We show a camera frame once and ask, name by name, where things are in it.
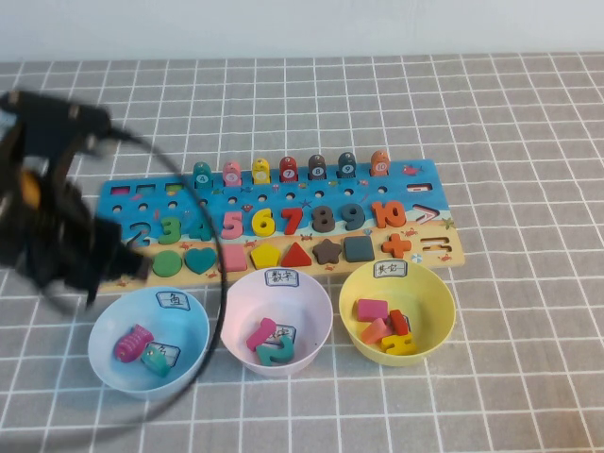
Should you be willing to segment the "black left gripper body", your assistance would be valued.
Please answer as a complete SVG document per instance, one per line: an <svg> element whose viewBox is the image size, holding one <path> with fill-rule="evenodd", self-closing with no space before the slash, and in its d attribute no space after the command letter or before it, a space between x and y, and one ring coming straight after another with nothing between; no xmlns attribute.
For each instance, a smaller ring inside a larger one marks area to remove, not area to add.
<svg viewBox="0 0 604 453"><path fill-rule="evenodd" d="M41 93L4 93L1 110L15 120L1 140L1 262L44 287L90 261L96 220L67 173L109 137L111 119Z"/></svg>

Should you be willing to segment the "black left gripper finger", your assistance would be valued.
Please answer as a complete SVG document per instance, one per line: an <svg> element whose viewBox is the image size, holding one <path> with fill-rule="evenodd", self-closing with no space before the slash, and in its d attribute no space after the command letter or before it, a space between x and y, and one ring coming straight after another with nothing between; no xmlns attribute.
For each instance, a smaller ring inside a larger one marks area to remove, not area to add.
<svg viewBox="0 0 604 453"><path fill-rule="evenodd" d="M147 278L151 260L122 242L119 224L108 219L97 219L96 264L102 278Z"/></svg>
<svg viewBox="0 0 604 453"><path fill-rule="evenodd" d="M85 291L86 307L90 308L97 296L101 278L98 272L91 267L76 267L70 272L70 286Z"/></svg>

